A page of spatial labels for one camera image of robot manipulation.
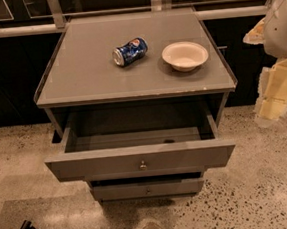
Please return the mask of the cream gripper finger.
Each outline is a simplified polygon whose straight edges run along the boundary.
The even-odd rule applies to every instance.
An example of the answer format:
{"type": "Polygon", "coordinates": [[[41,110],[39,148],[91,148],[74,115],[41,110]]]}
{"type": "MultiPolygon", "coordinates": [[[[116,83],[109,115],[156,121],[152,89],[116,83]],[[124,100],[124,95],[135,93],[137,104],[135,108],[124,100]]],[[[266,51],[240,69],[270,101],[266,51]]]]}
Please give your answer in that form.
{"type": "Polygon", "coordinates": [[[264,44],[264,22],[265,20],[262,19],[256,23],[255,26],[245,34],[242,41],[250,45],[264,44]]]}

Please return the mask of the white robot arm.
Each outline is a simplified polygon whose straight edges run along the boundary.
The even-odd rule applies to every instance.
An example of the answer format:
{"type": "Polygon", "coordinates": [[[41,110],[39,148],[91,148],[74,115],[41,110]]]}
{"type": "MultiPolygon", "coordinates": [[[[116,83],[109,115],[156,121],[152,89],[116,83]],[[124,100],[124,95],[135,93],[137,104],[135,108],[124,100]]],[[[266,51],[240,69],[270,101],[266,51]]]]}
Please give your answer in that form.
{"type": "Polygon", "coordinates": [[[273,0],[270,6],[242,40],[262,44],[276,58],[271,68],[262,69],[258,82],[254,120],[261,127],[270,127],[287,113],[287,0],[273,0]]]}

